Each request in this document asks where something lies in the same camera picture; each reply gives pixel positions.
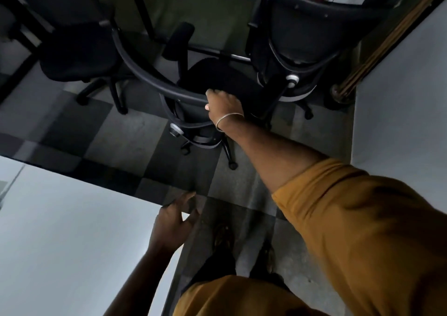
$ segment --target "chair leg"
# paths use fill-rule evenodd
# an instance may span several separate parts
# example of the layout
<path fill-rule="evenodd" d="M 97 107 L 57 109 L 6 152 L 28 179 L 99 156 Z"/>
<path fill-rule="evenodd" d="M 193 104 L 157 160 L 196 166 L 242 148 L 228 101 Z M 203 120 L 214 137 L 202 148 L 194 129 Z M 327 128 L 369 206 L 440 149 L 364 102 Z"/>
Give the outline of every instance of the chair leg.
<path fill-rule="evenodd" d="M 182 155 L 186 156 L 189 155 L 191 153 L 191 142 L 190 141 L 186 141 L 185 143 L 182 144 L 182 146 L 180 147 L 180 151 L 182 152 Z"/>
<path fill-rule="evenodd" d="M 230 145 L 228 144 L 228 140 L 227 140 L 226 136 L 222 137 L 222 145 L 224 146 L 223 150 L 225 151 L 225 155 L 228 158 L 228 167 L 231 170 L 236 170 L 238 167 L 238 164 L 234 161 L 234 159 L 231 155 Z"/>
<path fill-rule="evenodd" d="M 103 87 L 105 84 L 106 84 L 105 79 L 98 78 L 96 81 L 87 86 L 77 95 L 76 102 L 78 102 L 79 105 L 87 105 L 88 103 L 87 96 L 91 94 L 93 91 L 99 89 L 100 87 Z"/>
<path fill-rule="evenodd" d="M 297 102 L 295 102 L 296 105 L 298 105 L 301 109 L 305 111 L 305 119 L 310 120 L 313 118 L 313 112 L 312 109 L 307 104 L 306 100 L 302 99 Z"/>
<path fill-rule="evenodd" d="M 116 82 L 113 78 L 107 79 L 107 84 L 109 85 L 110 93 L 112 94 L 113 102 L 115 103 L 116 109 L 121 115 L 125 115 L 129 112 L 124 104 L 124 95 L 121 94 L 121 99 L 118 96 L 118 91 L 116 90 Z"/>

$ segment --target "bracelet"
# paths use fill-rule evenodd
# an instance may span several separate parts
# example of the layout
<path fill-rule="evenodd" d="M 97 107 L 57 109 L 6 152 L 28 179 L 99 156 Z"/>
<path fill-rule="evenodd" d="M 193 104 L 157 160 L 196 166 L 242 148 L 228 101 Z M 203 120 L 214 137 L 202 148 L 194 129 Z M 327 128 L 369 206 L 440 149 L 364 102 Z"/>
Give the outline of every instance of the bracelet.
<path fill-rule="evenodd" d="M 217 131 L 219 131 L 219 132 L 223 132 L 221 129 L 219 129 L 219 128 L 217 127 L 217 125 L 219 124 L 219 122 L 220 122 L 221 120 L 223 120 L 225 117 L 227 117 L 227 116 L 229 116 L 229 115 L 241 115 L 242 117 L 244 117 L 243 114 L 238 113 L 238 112 L 231 112 L 231 113 L 227 113 L 226 115 L 223 115 L 223 116 L 220 117 L 219 120 L 216 122 L 216 129 L 217 129 Z"/>

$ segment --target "white wall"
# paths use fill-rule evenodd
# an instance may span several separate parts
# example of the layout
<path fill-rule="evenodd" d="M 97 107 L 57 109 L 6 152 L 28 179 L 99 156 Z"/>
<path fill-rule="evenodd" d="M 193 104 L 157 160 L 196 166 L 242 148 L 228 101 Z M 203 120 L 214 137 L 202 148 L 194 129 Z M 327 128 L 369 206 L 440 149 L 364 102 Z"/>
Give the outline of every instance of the white wall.
<path fill-rule="evenodd" d="M 447 212 L 447 2 L 358 87 L 351 162 Z"/>

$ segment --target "person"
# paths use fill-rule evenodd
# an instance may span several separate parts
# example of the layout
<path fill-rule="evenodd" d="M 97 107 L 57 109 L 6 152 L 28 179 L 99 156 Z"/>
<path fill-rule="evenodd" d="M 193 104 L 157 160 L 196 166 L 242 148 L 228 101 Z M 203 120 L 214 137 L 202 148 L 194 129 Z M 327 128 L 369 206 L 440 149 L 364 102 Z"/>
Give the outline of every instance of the person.
<path fill-rule="evenodd" d="M 210 119 L 248 155 L 354 315 L 447 315 L 447 215 L 398 180 L 370 176 L 251 124 L 228 93 L 208 90 L 207 97 Z M 106 316 L 148 314 L 172 254 L 199 218 L 197 211 L 181 218 L 193 195 L 160 209 L 147 253 Z M 227 227 L 217 228 L 214 253 L 223 255 L 205 262 L 175 316 L 325 315 L 264 269 L 263 279 L 236 276 L 231 246 Z"/>

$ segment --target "yellow sleeve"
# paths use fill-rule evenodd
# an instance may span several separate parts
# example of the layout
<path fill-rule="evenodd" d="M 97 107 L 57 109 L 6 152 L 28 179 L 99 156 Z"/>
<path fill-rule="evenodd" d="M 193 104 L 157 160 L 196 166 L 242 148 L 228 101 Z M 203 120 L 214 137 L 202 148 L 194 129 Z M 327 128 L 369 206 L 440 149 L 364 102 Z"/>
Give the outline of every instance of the yellow sleeve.
<path fill-rule="evenodd" d="M 355 315 L 447 315 L 447 215 L 406 184 L 328 159 L 272 197 Z"/>

